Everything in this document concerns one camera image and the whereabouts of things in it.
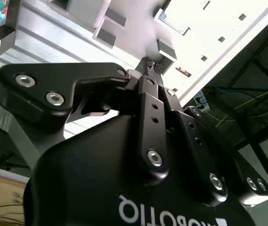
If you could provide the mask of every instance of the black metal bracket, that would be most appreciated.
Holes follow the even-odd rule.
[[[0,142],[4,137],[33,169],[24,196],[27,224],[49,220],[63,225],[76,219],[95,225],[124,221],[156,225],[155,206],[162,213],[168,210],[181,217],[182,211],[189,210],[191,218],[200,217],[211,225],[216,219],[253,225],[240,202],[258,204],[252,202],[258,194],[261,201],[268,199],[267,183],[248,168],[245,170],[252,177],[267,186],[266,193],[249,192],[243,176],[240,185],[248,192],[228,185],[232,181],[229,172],[245,172],[244,163],[233,161],[239,167],[224,172],[212,153],[212,141],[206,139],[206,129],[197,123],[199,110],[192,109],[194,114],[190,115],[183,112],[173,91],[160,85],[155,65],[147,61],[148,72],[139,78],[131,78],[123,68],[110,63],[9,65],[0,69]],[[56,93],[55,98],[49,99],[49,93]],[[120,114],[64,140],[66,122],[110,109]],[[128,208],[120,207],[119,199],[132,207],[139,203],[141,219],[138,208],[133,207],[133,216]],[[85,203],[84,213],[79,213],[79,203]],[[151,206],[150,212],[142,210],[146,205]],[[64,214],[57,222],[54,219],[61,211]],[[166,216],[173,225],[179,218]],[[164,216],[160,217],[161,225],[164,221]]]

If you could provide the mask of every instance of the screw hole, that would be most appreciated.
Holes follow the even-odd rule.
[[[157,105],[155,105],[155,104],[152,104],[152,107],[154,108],[154,109],[158,109],[158,106]]]
[[[199,138],[195,138],[195,141],[197,142],[198,145],[202,145],[201,141],[199,140]]]
[[[153,120],[154,123],[158,123],[159,122],[159,120],[156,117],[152,117],[152,120]]]
[[[153,80],[151,80],[151,79],[149,79],[149,78],[147,78],[146,80],[148,81],[148,83],[154,85],[154,81],[153,81]]]

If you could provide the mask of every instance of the blue cable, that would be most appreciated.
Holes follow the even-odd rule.
[[[237,94],[241,94],[239,92],[232,92],[232,91],[226,91],[226,90],[223,90],[217,86],[213,86],[214,88],[218,89],[219,91],[223,92],[223,93],[227,93],[227,94],[231,94],[231,95],[237,95]]]

